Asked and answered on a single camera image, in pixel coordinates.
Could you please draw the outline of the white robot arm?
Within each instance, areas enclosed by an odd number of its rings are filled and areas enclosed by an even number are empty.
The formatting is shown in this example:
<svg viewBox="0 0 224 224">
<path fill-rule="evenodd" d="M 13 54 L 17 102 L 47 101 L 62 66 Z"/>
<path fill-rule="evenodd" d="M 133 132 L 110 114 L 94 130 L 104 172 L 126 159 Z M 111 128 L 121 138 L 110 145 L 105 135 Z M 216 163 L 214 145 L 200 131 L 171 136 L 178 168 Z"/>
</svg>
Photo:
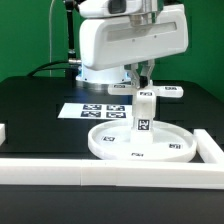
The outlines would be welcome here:
<svg viewBox="0 0 224 224">
<path fill-rule="evenodd" d="M 85 0 L 79 30 L 81 75 L 90 87 L 127 82 L 130 67 L 184 52 L 184 5 L 165 0 Z"/>
</svg>

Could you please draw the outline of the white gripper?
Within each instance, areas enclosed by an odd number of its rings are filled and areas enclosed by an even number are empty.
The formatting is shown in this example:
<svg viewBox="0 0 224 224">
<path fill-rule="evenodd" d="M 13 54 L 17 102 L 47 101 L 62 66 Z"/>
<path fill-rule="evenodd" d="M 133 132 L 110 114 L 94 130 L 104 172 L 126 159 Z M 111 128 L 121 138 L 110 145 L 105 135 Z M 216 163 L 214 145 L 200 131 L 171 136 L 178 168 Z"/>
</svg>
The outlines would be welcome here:
<svg viewBox="0 0 224 224">
<path fill-rule="evenodd" d="M 188 29 L 182 4 L 82 3 L 85 18 L 79 31 L 80 54 L 92 70 L 129 65 L 132 84 L 150 83 L 156 58 L 182 53 L 188 46 Z"/>
</svg>

